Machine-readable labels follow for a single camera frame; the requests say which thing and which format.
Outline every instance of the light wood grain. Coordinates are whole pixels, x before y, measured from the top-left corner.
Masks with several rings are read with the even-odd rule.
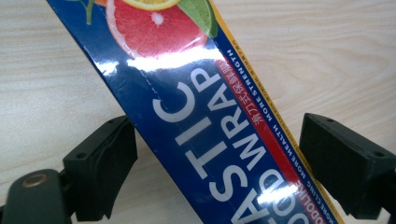
[[[395,1],[214,2],[296,139],[311,112],[396,153]],[[37,169],[61,170],[67,152],[123,112],[44,0],[2,0],[0,8],[3,204],[12,181]],[[140,159],[113,217],[101,223],[200,223],[138,141]],[[378,221],[345,221],[387,218],[383,212]]]

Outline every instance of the yellow stripe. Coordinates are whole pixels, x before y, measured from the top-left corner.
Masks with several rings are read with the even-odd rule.
[[[254,72],[253,67],[251,66],[251,64],[248,61],[248,58],[245,56],[244,52],[241,50],[241,48],[239,47],[239,45],[236,43],[233,35],[231,34],[230,30],[228,29],[227,25],[225,24],[224,20],[222,19],[222,17],[219,14],[218,9],[216,8],[215,4],[212,2],[212,0],[209,0],[210,4],[213,7],[213,11],[215,12],[215,16],[216,16],[216,20],[218,21],[219,26],[221,27],[221,29],[223,30],[224,34],[226,34],[227,38],[230,40],[230,42],[233,45],[234,50],[236,51],[236,53],[238,54],[239,58],[242,60],[242,63],[244,64],[244,66],[246,67],[248,73],[250,74],[251,78],[253,79],[254,83],[256,84],[256,86],[259,88],[260,93],[262,94],[262,96],[264,97],[265,102],[270,106],[271,110],[273,111],[276,120],[278,121],[278,123],[280,124],[283,132],[286,134],[287,138],[289,139],[294,151],[297,153],[297,156],[299,157],[299,159],[301,160],[303,166],[305,167],[305,169],[307,170],[307,172],[309,173],[309,175],[311,177],[313,177],[312,175],[312,169],[309,166],[304,154],[302,153],[302,151],[299,149],[297,142],[295,141],[294,137],[292,136],[289,128],[286,126],[285,121],[280,117],[279,112],[276,109],[276,106],[274,105],[273,101],[271,100],[268,92],[265,90],[264,86],[262,85],[262,83],[260,82],[259,77],[257,76],[257,74]],[[338,214],[338,211],[335,209],[334,204],[332,203],[332,201],[330,200],[329,195],[327,194],[327,192],[324,190],[324,188],[320,185],[320,183],[313,178],[315,185],[317,186],[320,194],[322,195],[323,199],[326,201],[326,204],[329,206],[329,208],[332,210],[332,214],[334,215],[334,217],[336,218],[336,221],[338,223],[344,223],[343,219],[341,219],[341,216]]]

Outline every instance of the pink grapefruit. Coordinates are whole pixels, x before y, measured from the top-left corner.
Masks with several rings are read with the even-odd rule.
[[[107,0],[108,27],[118,44],[133,58],[201,47],[207,37],[178,6],[147,11],[122,0]]]

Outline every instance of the wooden table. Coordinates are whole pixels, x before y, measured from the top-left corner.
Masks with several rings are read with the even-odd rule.
[[[311,112],[396,153],[395,1],[214,2],[296,139]],[[0,8],[3,204],[15,179],[60,171],[71,149],[123,112],[46,1],[2,0]],[[102,223],[200,223],[139,136],[138,147],[113,217]]]

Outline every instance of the plastic food wrap box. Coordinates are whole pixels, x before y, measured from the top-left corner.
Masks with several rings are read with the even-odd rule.
[[[204,223],[343,222],[213,2],[48,1]]]

